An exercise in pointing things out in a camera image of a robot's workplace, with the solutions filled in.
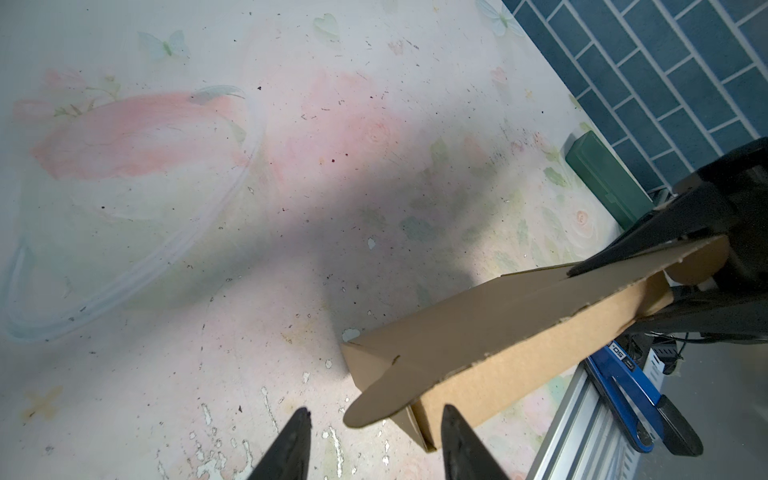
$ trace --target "table surface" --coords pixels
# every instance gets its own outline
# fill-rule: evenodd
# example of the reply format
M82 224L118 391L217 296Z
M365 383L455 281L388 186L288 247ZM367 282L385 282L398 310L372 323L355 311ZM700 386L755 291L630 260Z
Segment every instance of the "table surface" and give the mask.
M116 243L150 245L178 224L157 205L207 205L168 180L204 182L199 162L130 153L140 131L163 155L207 154L208 140L172 138L189 120L175 99L237 87L252 115L231 134L259 140L233 157L243 174L210 226L149 286L63 336L0 340L0 477L246 478L307 406L310 478L443 478L442 453L392 422L344 426L359 392L339 342L617 234L562 157L592 123L527 36L498 22L496 35L490 14L509 15L488 4L0 7L0 258L25 242L32 277L69 269L61 298L111 282ZM89 140L109 128L122 143ZM133 189L135 210L105 208ZM70 228L87 215L119 235ZM525 477L568 379L477 428L511 478Z

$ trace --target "black handle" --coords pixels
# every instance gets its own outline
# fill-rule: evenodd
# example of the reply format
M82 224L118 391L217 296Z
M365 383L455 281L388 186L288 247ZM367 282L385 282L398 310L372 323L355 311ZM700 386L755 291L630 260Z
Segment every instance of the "black handle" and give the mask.
M664 424L664 444L672 455L697 457L704 452L699 435L666 395L661 396L656 408Z

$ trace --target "cardboard flap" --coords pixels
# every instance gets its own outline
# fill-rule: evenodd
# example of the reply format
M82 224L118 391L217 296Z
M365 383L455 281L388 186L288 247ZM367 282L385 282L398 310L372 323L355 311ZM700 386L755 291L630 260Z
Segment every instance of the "cardboard flap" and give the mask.
M450 376L644 282L707 245L715 243L721 251L722 242L727 239L679 242L576 277L566 275L569 266L502 276L360 336L357 346L393 364L349 406L344 423L363 427L387 418Z

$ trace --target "white label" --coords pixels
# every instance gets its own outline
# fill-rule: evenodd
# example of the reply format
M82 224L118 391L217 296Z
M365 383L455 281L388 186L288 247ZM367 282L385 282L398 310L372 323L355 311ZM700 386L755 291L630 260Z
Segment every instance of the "white label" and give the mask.
M608 348L614 353L614 355L619 359L623 360L625 356L627 356L626 353L621 349L619 345L616 344L616 342L611 342L611 344L608 346Z

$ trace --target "grout line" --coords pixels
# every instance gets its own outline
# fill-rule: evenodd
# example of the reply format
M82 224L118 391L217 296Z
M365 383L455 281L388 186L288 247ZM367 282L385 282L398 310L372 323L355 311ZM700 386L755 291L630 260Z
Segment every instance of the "grout line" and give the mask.
M680 30L680 26L677 25L675 21L672 20L670 13L664 8L661 7L658 3L658 0L651 0L655 5L656 8L659 9L661 14L664 16L664 19L670 24L672 29L677 33L677 35L680 37L680 40L683 42L685 47L688 49L688 51L691 52L691 54L694 56L694 59L700 60L700 58L697 58L696 50L694 49L694 46L690 43L690 40L688 40L688 37L685 35L682 35L682 31ZM608 8L615 11L615 7L610 2L605 2L606 5L608 5ZM675 97L675 100L677 100L677 103L683 105L683 108L685 109L685 112L688 114L690 119L693 121L694 125L696 125L696 128L699 129L699 132L704 136L704 138L707 139L707 142L710 144L713 150L715 150L715 154L718 156L723 155L723 149L720 148L720 145L717 144L714 138L712 138L712 135L707 132L707 128L704 127L704 125L701 123L701 120L694 114L694 111L691 109L690 105L687 101L683 98L683 95L680 94L680 92L677 90L677 88L672 84L672 81L662 72L661 67L656 62L656 59L653 58L650 55L650 52L645 48L643 43L640 41L640 39L637 37L637 35L634 33L634 31L630 28L630 26L627 24L627 22L623 18L618 19L619 23L621 23L621 26L624 27L627 30L627 33L632 38L633 41L637 42L641 49L643 50L643 53L645 54L646 59L650 63L650 66L656 71L656 74L661 78L661 81L664 83L664 85L669 88L672 95ZM718 86L720 86L720 89L723 89L723 86L717 83ZM733 103L733 99L731 99L731 102L729 103L731 107L733 107L735 104ZM687 158L685 158L684 155L680 156L680 159L683 161L684 164L686 164L687 167L691 168L691 171L694 171L695 169L690 167L690 162Z
M747 23L749 20L752 20L752 17L754 17L754 16L755 16L755 15L757 15L758 13L762 12L763 10L765 10L765 9L766 9L766 7L768 7L768 2L765 2L765 3L763 3L761 6L759 6L759 7L755 8L755 9L754 9L754 10L752 10L750 13L746 14L746 16L745 16L744 18L742 18L741 20L739 20L738 22L736 22L736 24L735 24L735 25L736 25L737 27L740 27L741 25L744 25L744 24L745 24L745 23Z
M624 100L620 101L616 104L615 107L613 107L611 110L616 111L619 108L623 107L625 103L627 103L629 100L632 100L634 98L634 95L630 95L629 97L626 97Z
M564 0L560 0L560 3L558 3L558 6L554 7L554 10L552 10L552 13L549 14L549 16L547 17L547 23L549 23L549 21L552 20L552 17L554 17L554 14L556 14L560 10L560 8L562 8L563 1Z
M629 5L627 5L627 7L626 7L624 10L622 10L622 11L621 11L621 16L622 16L622 17L623 17L623 16L625 16L625 15L627 14L627 12L629 12L629 11L632 9L632 7L634 7L635 5L637 5L637 3L638 3L639 1L640 1L640 0L633 0L633 1L632 1L632 3L630 3Z
M596 94L598 96L598 98L600 99L600 102L602 102L603 106L608 110L608 113L610 113L611 116L613 116L613 118L616 121L616 123L618 123L619 126L624 129L624 132L627 133L627 138L632 142L632 144L635 146L635 148L637 148L637 151L640 152L640 155L643 157L643 159L648 164L650 169L653 170L654 173L659 177L659 179L664 184L664 186L666 186L667 188L672 190L672 186L667 181L667 178L663 174L661 174L661 170L659 170L656 167L656 165L654 165L653 162L648 160L648 154L645 152L645 150L642 148L642 146L640 146L640 143L637 141L637 138L635 138L634 135L632 134L632 132L629 130L629 128L627 128L627 125L624 124L624 121L622 121L619 118L619 116L616 115L616 112L611 110L611 106L605 100L605 97L603 96L603 94L597 88L594 87L594 83L592 83L591 78L589 78L587 76L587 73L584 71L584 69L581 67L581 65L579 65L578 62L576 62L574 60L573 55L571 55L571 53L565 47L565 44L560 39L560 37L558 37L558 34L556 34L554 32L554 30L552 29L552 27L549 26L549 24L544 21L544 16L541 14L541 12L538 10L538 8L536 8L536 5L534 5L531 2L531 0L524 0L523 2L521 2L521 5L523 3L526 3L526 2L528 3L528 6L531 7L531 10L533 10L533 12L539 18L539 20L544 24L544 26L546 27L547 31L549 31L549 34L552 35L552 38L554 38L554 40L558 43L558 46L562 49L563 53L565 53L565 55L571 60L571 63L576 67L576 70L578 70L578 72L581 74L581 76L584 77L584 80L591 87L592 91L594 91L594 94ZM581 27L583 28L584 27L584 23L581 21L581 18L577 18L577 20L581 23Z
M746 128L746 130L750 132L750 135L752 135L752 138L760 138L760 136L757 133L757 129L752 126L752 123L746 118L746 115L741 111L741 108L739 108L736 102L733 101L733 98L726 91L723 84L720 83L720 80L715 76L714 72L712 72L712 69L710 68L710 66L707 65L707 63L699 54L698 50L694 47L694 44L692 44L688 36L685 35L685 33L683 32L683 29L680 28L677 22L675 22L672 19L672 15L670 15L667 8L661 4L660 0L651 0L651 1L654 3L654 5L656 5L656 8L658 8L659 12L661 12L662 16L664 16L667 22L669 22L670 26L672 27L672 30L674 30L674 32L677 33L677 36L683 42L683 45L685 45L685 47L691 52L691 54L693 54L696 61L699 62L699 66L701 67L702 70L704 70L704 74L706 74L707 77L710 79L710 81L714 84L717 91L719 91L720 94L723 95L723 98L725 98L725 101L728 103L728 106L730 106L731 110L733 110L733 112L737 115L737 117L739 117L739 119L741 120L741 123L744 124L744 127ZM757 61L755 61L755 58L752 58L752 61L758 64ZM667 79L666 77L664 77L663 79L666 80L665 83L667 83L668 87L672 86L672 83L669 82L669 79ZM704 128L704 126L701 124L701 121L699 120L699 118L696 115L693 115L692 111L689 108L686 108L686 111L691 115L691 118L694 120L694 123L696 123L696 126L699 127L699 130L701 130L702 133L704 133L704 137L710 141L710 144L713 147L715 147L717 143L715 143L715 140L712 138L712 135L709 135L709 132L707 132L707 129ZM722 153L723 151L719 146L715 148L715 151L717 152L718 155L720 156L723 155Z
M725 85L725 84L726 84L726 83L728 83L729 81L731 81L731 80L735 80L735 79L736 79L736 77L739 77L739 76L741 76L741 74L747 73L749 70L752 70L752 69L753 69L754 67L756 67L756 66L757 66L757 65L755 65L754 63L750 63L749 65L747 65L746 67L742 68L741 70L739 70L739 71L738 71L738 72L736 72L735 74L733 74L733 75L731 75L731 76L729 76L729 77L725 77L723 80L721 80L721 81L720 81L720 83L721 83L721 84L723 84L723 85Z
M618 63L616 64L616 66L617 67L622 66L627 60L629 60L630 58L634 57L634 54L638 53L639 51L640 51L640 47L635 48L633 51L629 52L629 55L627 55L626 57L624 57L621 60L619 60Z
M621 140L615 141L614 143L611 144L611 146L615 147L616 145L624 143L625 140L629 140L629 136L626 136L626 137L622 138Z
M725 128L725 127L727 127L730 124L735 124L738 121L739 121L738 117L733 117L729 121L725 121L722 124L717 125L715 128L710 128L710 133L713 134L714 132L718 131L719 129Z
M670 148L669 150L663 151L658 155L654 155L653 157L650 158L650 161L654 161L657 158L662 158L664 155L671 154L672 152L674 152L674 148Z
M662 121L663 119L665 119L665 118L669 117L670 115L672 115L674 112L680 110L682 107L683 107L683 105L678 105L675 108L673 108L672 110L668 111L666 114L661 115L656 120Z
M696 5L699 5L700 3L701 3L701 0L696 0L695 2L688 5L686 8L683 8L682 10L680 10L680 13L674 16L675 21L677 21L679 18L682 18L685 14L693 10L694 7Z
M592 87L586 87L584 91L582 91L580 94L576 95L576 100L578 101L579 98L584 97L588 91L590 91Z
M589 41L589 43L587 43L587 46L586 46L586 47L584 47L584 48L582 48L582 49L581 49L581 50L580 50L580 51L579 51L579 52L576 54L576 56L574 56L574 59L575 59L575 60L578 60L578 59L579 59L579 57L581 57L581 56L582 56L582 55L583 55L583 54L584 54L584 53L585 53L587 50L589 50L589 48L590 48L592 45L594 45L594 42L593 42L592 40L590 40L590 41Z
M525 4L525 0L523 0L520 3L518 3L518 6L515 7L515 11L512 12L512 16L513 17L518 14L518 12L520 11L520 7L522 7L524 4Z
M723 19L723 22L725 22L725 25L728 25L728 28L730 28L730 32L733 34L734 37L736 37L736 40L739 41L739 45L741 45L741 48L744 49L747 56L749 56L750 59L755 63L755 65L757 65L757 69L760 70L760 73L763 74L763 77L766 80L768 80L768 68L766 68L765 62L763 62L763 59L757 54L757 52L755 51L755 48L752 46L750 41L746 39L746 37L744 36L744 33L742 33L741 30L736 26L736 24L733 23L733 20L730 19L730 15L727 14L725 9L719 2L710 2L710 4L712 5L712 8L715 9L715 12L717 12L720 18ZM759 135L757 135L757 131L755 131L755 135L756 135L755 138L760 137Z
M692 53L688 54L688 56L687 56L686 58L683 58L682 60L680 60L679 62L677 62L675 65L672 65L672 66L669 68L669 70L667 70L667 71L665 71L665 72L664 72L664 74L665 74L665 75L669 75L669 74L670 74L670 73L672 73L673 71L675 71L675 70L677 70L678 68L682 67L682 66L683 66L683 64L687 63L687 62L688 62L688 61L689 61L691 58L693 58L693 57L694 57L694 54L692 54Z
M607 6L608 6L608 7L611 9L611 12L612 12L614 15L616 15L616 14L618 13L618 10L616 9L616 6L615 6L615 5L614 5L614 4L611 2L611 0L604 0L604 3L605 3L605 5L607 5ZM573 7L571 7L571 8L570 8L570 10L571 10L571 15L573 15L573 16L574 16L574 19L576 20L576 22L578 22L578 24L579 24L579 25L580 25L580 26L581 26L581 27L582 27L582 28L583 28L583 29L584 29L584 30L587 32L587 35L589 35L589 36L590 36L590 38L592 38L592 39L594 40L594 36L593 36L593 34L592 34L592 31L591 31L591 30L589 30L589 29L587 28L586 24L584 23L584 20L582 20L582 19L581 19L581 16L578 14L578 12L576 12L576 9L575 9L575 8L573 8ZM648 60L649 60L649 61L651 61L651 64L653 65L655 62L653 62L653 61L650 59L650 55L648 54L647 50L645 50L645 49L644 49L644 46L643 46L642 42L641 42L641 41L640 41L640 39L639 39L639 38L637 38L637 36L634 34L634 31L632 31L632 29L631 29L631 28L629 28L629 25L627 25L627 21L626 21L626 20L624 20L624 18L623 18L623 17L618 17L618 18L617 18L617 20L618 20L618 21L621 23L621 26L622 26L622 27L623 27L625 30L627 30L627 33L628 33L628 34L629 34L629 35L632 37L632 40L633 40L633 41L635 41L635 42L637 43L637 46L639 47L639 49L641 50L641 52L643 52L643 54L644 54L646 57L648 57ZM608 54L607 54L607 52L606 52L606 51L605 51L605 50L602 48L602 45L600 45L600 44L598 44L598 43L596 43L596 45L597 45L598 49L600 50L600 53L601 53L601 54L603 55L603 57L605 58L605 61L606 61L606 62L607 62L607 63L608 63L610 66L611 66L611 68L613 68L613 71L614 71L614 73L615 73L615 74L616 74L616 75L619 77L619 79L621 79L621 81L622 81L622 82L624 82L624 86L627 88L627 90L629 90L630 94L632 94L632 95L635 97L635 100L637 100L637 104L638 104L638 105L640 105L640 108L643 110L643 112L644 112L644 113L645 113L645 114L648 116L648 118L650 118L650 121L651 121L651 122L654 124L654 126L656 127L656 129L658 129L658 130L659 130L659 133L661 133L661 136L662 136L662 137L664 137L664 140L665 140L665 141L666 141L666 142L667 142L667 143L668 143L668 144L669 144L669 145L670 145L672 148L674 148L674 149L675 149L675 152L677 152L677 156L678 156L678 157L680 157L680 159L682 160L682 162L685 164L686 168L687 168L689 171L694 171L695 169L694 169L693 167L691 167L691 166L690 166L690 162L688 161L688 159L686 159L686 158L685 158L685 155L683 155L683 152L682 152L682 151L680 151L680 148L678 148L677 144L675 144L675 143L672 141L672 138L669 136L669 134L667 133L667 131L666 131L666 130L664 130L664 129L661 127L661 124L658 122L658 120L656 120L656 116L655 116L655 115L653 115L653 114L650 112L650 109L649 109L649 108L648 108L648 106L645 104L645 102L644 102L644 101L643 101L643 100L640 98L640 95L638 95L638 94L637 94L637 92L634 90L634 87L633 87L633 86L632 86L632 85L629 83L629 81L627 80L627 77L626 77L626 76L624 76L624 73L623 73L621 70L619 70L619 68L616 66L616 64L614 63L614 61L611 59L610 55L608 55Z

